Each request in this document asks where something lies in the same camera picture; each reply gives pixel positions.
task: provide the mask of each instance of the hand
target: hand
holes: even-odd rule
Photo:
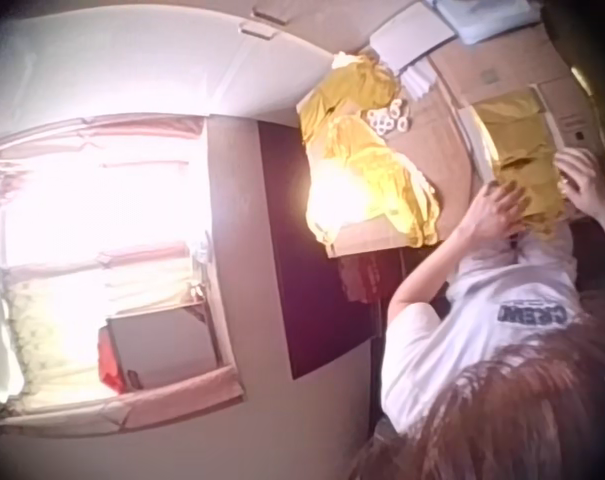
[[[522,214],[530,203],[531,199],[524,198],[524,188],[517,188],[515,182],[505,186],[488,183],[471,203],[458,232],[471,245],[519,233],[524,230]]]
[[[583,148],[566,148],[555,155],[555,165],[566,177],[562,191],[573,205],[598,219],[605,214],[605,181],[595,156]]]

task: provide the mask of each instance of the white t-shirt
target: white t-shirt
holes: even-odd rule
[[[428,411],[465,367],[536,332],[564,327],[580,311],[569,276],[534,265],[477,272],[447,293],[444,321],[426,303],[406,307],[389,325],[382,366],[382,409],[398,432]]]

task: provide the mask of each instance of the person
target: person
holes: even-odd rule
[[[555,160],[565,196],[605,232],[594,156]],[[605,309],[581,305],[568,224],[540,239],[521,223],[527,204],[514,184],[483,186],[393,295],[382,408],[401,435],[365,451],[353,478],[591,478],[601,463]],[[440,321],[429,302],[447,280]]]

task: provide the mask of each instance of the cardboard box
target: cardboard box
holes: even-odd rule
[[[543,25],[476,45],[464,45],[456,39],[430,58],[457,108],[571,75]]]
[[[593,107],[586,93],[572,76],[540,83],[536,86],[544,102],[558,147],[587,148],[604,154]]]
[[[471,199],[471,158],[452,111],[438,82],[417,102],[409,102],[412,125],[408,132],[393,132],[387,145],[406,155],[435,188],[440,203],[436,227],[440,240],[447,238],[466,213]],[[340,229],[330,257],[408,246],[385,216]]]

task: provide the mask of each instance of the curtain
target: curtain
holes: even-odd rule
[[[201,117],[114,115],[0,140],[0,292],[24,374],[11,414],[102,400],[108,318],[200,301]]]

